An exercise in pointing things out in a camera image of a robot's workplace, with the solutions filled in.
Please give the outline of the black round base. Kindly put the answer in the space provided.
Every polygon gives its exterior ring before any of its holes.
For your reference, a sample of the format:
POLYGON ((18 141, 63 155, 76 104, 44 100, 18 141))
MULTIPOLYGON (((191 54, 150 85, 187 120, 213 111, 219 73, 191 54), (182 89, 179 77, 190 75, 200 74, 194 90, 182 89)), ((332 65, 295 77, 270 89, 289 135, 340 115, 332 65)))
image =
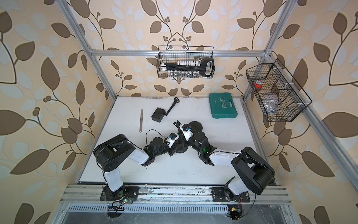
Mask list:
POLYGON ((188 124, 188 127, 193 135, 202 134, 203 126, 198 121, 192 121, 188 124))
POLYGON ((186 152, 188 149, 188 147, 184 146, 184 141, 182 141, 182 140, 179 140, 179 143, 174 144, 172 148, 173 148, 174 152, 178 153, 178 154, 182 154, 182 153, 186 152))

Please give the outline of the black mic stand rod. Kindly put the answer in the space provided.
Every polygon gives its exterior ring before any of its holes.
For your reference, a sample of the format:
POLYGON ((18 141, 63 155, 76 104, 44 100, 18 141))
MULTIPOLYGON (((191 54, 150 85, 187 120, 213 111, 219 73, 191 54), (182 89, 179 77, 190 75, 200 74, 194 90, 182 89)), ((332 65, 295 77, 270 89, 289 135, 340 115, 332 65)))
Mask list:
POLYGON ((182 125, 178 120, 176 122, 173 123, 177 128, 178 128, 178 135, 179 135, 179 140, 182 140, 184 141, 185 140, 185 137, 182 133, 182 131, 180 130, 180 126, 182 125))

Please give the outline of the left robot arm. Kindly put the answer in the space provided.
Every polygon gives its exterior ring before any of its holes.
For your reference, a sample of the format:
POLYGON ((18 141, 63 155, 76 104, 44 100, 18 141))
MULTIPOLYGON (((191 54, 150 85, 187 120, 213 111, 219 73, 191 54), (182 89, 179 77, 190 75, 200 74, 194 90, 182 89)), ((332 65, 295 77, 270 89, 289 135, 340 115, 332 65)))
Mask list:
POLYGON ((102 170, 107 188, 111 192, 123 189, 119 166, 127 158, 136 161, 142 166, 148 166, 155 161, 157 156, 168 153, 182 154, 188 149, 185 138, 171 133, 167 138, 155 137, 144 149, 133 144, 124 134, 119 134, 94 149, 97 165, 102 170))

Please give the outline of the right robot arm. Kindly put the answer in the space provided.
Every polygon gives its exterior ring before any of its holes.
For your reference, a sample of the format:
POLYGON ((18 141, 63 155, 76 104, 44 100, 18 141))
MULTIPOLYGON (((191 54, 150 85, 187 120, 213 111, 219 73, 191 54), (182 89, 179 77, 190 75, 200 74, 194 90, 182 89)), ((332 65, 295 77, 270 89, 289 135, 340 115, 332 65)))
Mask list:
POLYGON ((225 185, 227 197, 236 197, 247 191, 260 195, 275 181, 274 169, 251 147, 245 147, 239 153, 227 152, 211 146, 203 132, 188 128, 183 135, 202 162, 236 171, 238 177, 233 177, 225 185))

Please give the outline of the small black box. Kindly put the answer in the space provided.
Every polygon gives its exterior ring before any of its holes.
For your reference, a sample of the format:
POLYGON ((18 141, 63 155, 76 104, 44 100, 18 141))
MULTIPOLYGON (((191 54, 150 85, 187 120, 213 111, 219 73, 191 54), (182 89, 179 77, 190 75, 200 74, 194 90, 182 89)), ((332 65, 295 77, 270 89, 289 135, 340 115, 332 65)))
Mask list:
POLYGON ((152 114, 151 118, 153 121, 160 123, 163 119, 163 117, 166 114, 166 110, 157 107, 154 113, 152 114))

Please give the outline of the metal ruler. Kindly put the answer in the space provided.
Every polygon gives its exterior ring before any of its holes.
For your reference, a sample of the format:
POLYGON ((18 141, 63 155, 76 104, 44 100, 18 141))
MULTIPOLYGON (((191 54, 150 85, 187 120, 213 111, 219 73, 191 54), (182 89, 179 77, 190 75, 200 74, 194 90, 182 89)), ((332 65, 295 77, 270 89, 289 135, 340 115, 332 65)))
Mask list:
POLYGON ((142 133, 143 131, 143 115, 144 115, 144 110, 141 109, 140 110, 140 123, 139 123, 139 132, 142 133))

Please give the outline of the green tool case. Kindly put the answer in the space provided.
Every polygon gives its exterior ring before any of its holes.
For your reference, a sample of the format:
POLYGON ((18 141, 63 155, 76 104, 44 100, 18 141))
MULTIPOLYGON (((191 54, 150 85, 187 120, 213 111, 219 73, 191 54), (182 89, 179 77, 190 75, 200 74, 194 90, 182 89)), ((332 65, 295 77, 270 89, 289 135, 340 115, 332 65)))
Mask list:
POLYGON ((233 119, 238 116, 231 93, 209 94, 209 105, 214 119, 233 119))

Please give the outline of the socket set rack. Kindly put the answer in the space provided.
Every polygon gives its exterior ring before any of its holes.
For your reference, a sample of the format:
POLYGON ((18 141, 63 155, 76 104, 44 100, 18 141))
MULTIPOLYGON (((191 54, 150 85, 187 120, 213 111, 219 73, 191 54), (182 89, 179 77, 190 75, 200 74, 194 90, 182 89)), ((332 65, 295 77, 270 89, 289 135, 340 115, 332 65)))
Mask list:
POLYGON ((214 60, 210 58, 157 64, 158 76, 167 74, 172 77, 210 78, 214 70, 214 60))

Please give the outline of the red item in basket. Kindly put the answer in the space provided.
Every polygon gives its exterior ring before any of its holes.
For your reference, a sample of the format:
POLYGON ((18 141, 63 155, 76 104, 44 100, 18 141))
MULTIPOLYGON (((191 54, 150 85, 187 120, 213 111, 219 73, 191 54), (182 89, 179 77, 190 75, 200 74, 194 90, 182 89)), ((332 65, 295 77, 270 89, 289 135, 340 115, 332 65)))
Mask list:
POLYGON ((263 86, 263 82, 262 82, 261 80, 256 80, 256 81, 254 82, 254 87, 255 87, 256 89, 261 89, 262 86, 263 86))

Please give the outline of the plastic bag in basket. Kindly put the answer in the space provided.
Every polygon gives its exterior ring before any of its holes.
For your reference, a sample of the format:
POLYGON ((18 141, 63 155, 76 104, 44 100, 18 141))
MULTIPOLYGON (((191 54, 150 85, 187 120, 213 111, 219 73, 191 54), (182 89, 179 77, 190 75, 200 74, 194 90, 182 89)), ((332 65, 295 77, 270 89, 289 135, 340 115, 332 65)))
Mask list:
POLYGON ((279 96, 276 93, 266 93, 262 97, 263 106, 267 113, 278 111, 279 96))

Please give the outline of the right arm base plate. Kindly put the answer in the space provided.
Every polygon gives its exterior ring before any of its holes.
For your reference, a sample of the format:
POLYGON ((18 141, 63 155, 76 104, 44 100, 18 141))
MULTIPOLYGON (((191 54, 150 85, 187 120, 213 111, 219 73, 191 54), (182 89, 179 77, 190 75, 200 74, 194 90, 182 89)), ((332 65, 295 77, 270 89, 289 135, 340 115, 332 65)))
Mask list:
POLYGON ((250 197, 248 192, 235 195, 227 187, 212 187, 210 189, 213 201, 216 203, 249 203, 250 197))

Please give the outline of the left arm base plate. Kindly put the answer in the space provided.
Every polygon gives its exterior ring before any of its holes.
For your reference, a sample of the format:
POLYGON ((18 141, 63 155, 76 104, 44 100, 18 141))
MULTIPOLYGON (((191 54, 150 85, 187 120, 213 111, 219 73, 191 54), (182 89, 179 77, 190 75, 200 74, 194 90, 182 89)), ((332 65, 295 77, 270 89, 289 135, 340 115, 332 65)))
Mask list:
POLYGON ((100 196, 100 201, 120 201, 130 200, 136 201, 139 196, 139 187, 122 186, 116 191, 111 191, 110 188, 105 185, 100 196))

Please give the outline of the aluminium frame rail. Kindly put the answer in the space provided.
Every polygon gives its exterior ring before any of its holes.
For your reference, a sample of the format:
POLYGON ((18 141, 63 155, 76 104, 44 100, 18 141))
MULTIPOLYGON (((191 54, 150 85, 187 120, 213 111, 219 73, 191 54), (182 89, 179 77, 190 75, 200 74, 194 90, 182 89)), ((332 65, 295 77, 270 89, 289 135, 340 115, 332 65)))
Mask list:
MULTIPOLYGON (((126 184, 124 199, 133 203, 159 204, 230 204, 241 202, 244 205, 291 205, 290 196, 285 187, 268 186, 260 195, 251 191, 237 196, 237 201, 224 195, 220 185, 140 185, 126 184)), ((63 193, 61 203, 106 203, 113 197, 102 185, 73 184, 63 193)))

